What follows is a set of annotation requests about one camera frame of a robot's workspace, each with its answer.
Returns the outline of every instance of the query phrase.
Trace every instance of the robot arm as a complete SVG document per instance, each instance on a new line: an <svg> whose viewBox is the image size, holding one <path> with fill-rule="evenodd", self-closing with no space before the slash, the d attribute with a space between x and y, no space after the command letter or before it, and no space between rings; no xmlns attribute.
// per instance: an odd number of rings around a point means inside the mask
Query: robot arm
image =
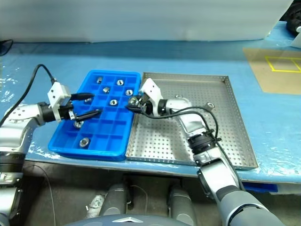
<svg viewBox="0 0 301 226"><path fill-rule="evenodd" d="M130 98L127 107L153 119L162 116L174 117L173 114L179 110L192 107L188 99L179 95L172 99L163 99L159 87L151 79L146 80L140 91L143 95ZM219 145L219 139L212 135L213 130L206 126L199 114L177 115L175 119L180 123L192 149L203 190L207 197L216 201L223 225L283 226L262 203L242 190L238 174Z"/></svg>
<svg viewBox="0 0 301 226"><path fill-rule="evenodd" d="M92 98L90 93L71 94L67 87L55 81L48 92L50 104L19 106L0 126L0 225L20 213L22 168L32 141L33 131L50 121L87 120L101 112L94 110L83 115L73 112L72 100Z"/></svg>

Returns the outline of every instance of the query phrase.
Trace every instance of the blue plastic tray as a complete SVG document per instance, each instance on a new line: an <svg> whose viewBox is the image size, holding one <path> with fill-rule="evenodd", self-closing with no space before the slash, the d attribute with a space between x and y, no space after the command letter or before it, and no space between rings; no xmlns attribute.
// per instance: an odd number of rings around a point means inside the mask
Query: blue plastic tray
<svg viewBox="0 0 301 226"><path fill-rule="evenodd" d="M101 84L96 82L99 77L103 78ZM124 81L123 86L116 84L119 79ZM72 158L124 160L134 116L125 108L130 98L125 91L131 89L137 95L140 82L140 74L135 72L90 71L78 92L94 93L95 97L90 103L73 101L74 113L100 109L101 115L85 121L80 129L74 127L74 121L61 122L48 144L49 150ZM109 94L103 92L105 87L110 88ZM118 105L111 106L112 99ZM81 148L79 141L84 137L90 139L90 144Z"/></svg>

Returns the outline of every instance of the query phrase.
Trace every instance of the white wall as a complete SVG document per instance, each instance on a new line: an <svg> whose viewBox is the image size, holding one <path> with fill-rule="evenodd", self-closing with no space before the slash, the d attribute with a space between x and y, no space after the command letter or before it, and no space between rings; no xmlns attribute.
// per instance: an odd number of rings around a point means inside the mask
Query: white wall
<svg viewBox="0 0 301 226"><path fill-rule="evenodd" d="M292 0L0 0L0 40L254 40Z"/></svg>

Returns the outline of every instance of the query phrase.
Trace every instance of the black cable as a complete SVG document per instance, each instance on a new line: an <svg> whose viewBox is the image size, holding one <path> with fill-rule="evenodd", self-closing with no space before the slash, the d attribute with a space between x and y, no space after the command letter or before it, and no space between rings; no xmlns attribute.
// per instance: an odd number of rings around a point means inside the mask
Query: black cable
<svg viewBox="0 0 301 226"><path fill-rule="evenodd" d="M9 52L9 50L11 49L11 47L13 46L14 41L12 39L8 39L8 40L4 40L4 41L0 41L0 45L3 45L4 43L10 41L10 45L8 46L8 49L4 52L4 53L0 53L0 57L4 56L5 54L7 54Z"/></svg>
<svg viewBox="0 0 301 226"><path fill-rule="evenodd" d="M182 111L186 111L186 110L189 110L189 109L203 109L204 111L208 112L209 114L211 114L214 122L215 122L215 138L217 138L218 136L218 123L217 123L217 119L216 119L216 116L212 113L212 111L208 110L207 108L205 107L201 107L201 106L193 106L193 107L185 107L179 111L176 111L175 113L178 113L178 112L182 112Z"/></svg>
<svg viewBox="0 0 301 226"><path fill-rule="evenodd" d="M186 112L182 112L182 111L185 111L185 110L188 110L188 109L192 109L192 108L200 108L200 109L203 109L203 110L206 110L206 111L210 112L210 114L212 115L212 117L213 117L213 119L214 119L215 125L216 125L217 128L218 128L218 123L217 123L217 119L216 119L215 115L214 115L211 111L209 111L209 110L207 110L207 109L204 109L203 107L199 107L199 106L196 106L196 107L193 106L193 107L183 108L183 109L181 109L181 110L179 110L179 111L177 111L177 112L175 112L175 113L171 113L170 115L164 115L164 116L151 116L151 115L148 115L148 114L143 110L142 107L141 107L141 111L142 111L142 114L143 114L143 115L145 115L146 117L148 117L148 118L150 118L150 119L167 119L167 118L173 118L173 117L175 117L175 116L180 116L180 115L185 115L185 114L197 114L197 115L199 115L199 116L202 118L202 120L203 120L203 122L204 122L204 124L205 124L205 126L206 126L206 128L207 128L207 130L210 130L210 128L209 128L209 126L208 126L208 123L207 123L206 119L204 118L204 116L203 116L201 113L196 112L196 111L186 111ZM229 157L228 157L227 154L225 153L224 149L222 148L222 146L221 146L220 143L218 142L217 138L214 137L213 135L212 135L212 139L216 142L216 144L217 144L218 147L220 148L221 152L224 154L225 158L227 159L227 161L228 161L230 167L232 168L233 172L235 173L235 175L236 175L236 177L237 177L237 179L238 179L238 184L239 184L240 189L243 190L243 191L245 191L245 187L244 187L244 185L243 185L243 183L242 183L242 181L241 181L241 179L240 179L240 177L239 177L239 175L238 175L236 169L235 169L234 166L232 165L232 163L231 163Z"/></svg>
<svg viewBox="0 0 301 226"><path fill-rule="evenodd" d="M25 90L25 92L23 93L23 95L20 97L20 99L15 103L15 105L5 114L5 116L1 119L0 121L0 127L3 125L4 121L8 118L8 116L15 110L16 107L19 106L19 104L24 100L24 98L26 97L26 95L28 94L30 88L32 87L32 83L37 75L37 71L40 67L43 67L45 69L45 71L47 72L47 74L50 77L51 83L53 84L56 80L55 78L52 76L52 74L50 73L50 71L48 70L48 68L46 68L45 65L39 64L35 67L35 69L33 70L32 73L32 77L30 78L30 81L28 83L28 86Z"/></svg>

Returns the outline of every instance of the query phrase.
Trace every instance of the perforated metal tray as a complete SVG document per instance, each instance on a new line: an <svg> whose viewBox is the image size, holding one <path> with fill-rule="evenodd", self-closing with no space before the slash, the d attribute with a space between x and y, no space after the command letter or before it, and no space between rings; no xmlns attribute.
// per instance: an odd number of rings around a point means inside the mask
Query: perforated metal tray
<svg viewBox="0 0 301 226"><path fill-rule="evenodd" d="M257 168L257 161L240 115L228 76L144 73L143 81L152 78L164 98L179 94L192 105L215 105L220 144L237 169ZM215 128L208 113L202 112L209 127ZM152 120L136 114L126 156L130 160L195 165L192 152L174 119Z"/></svg>

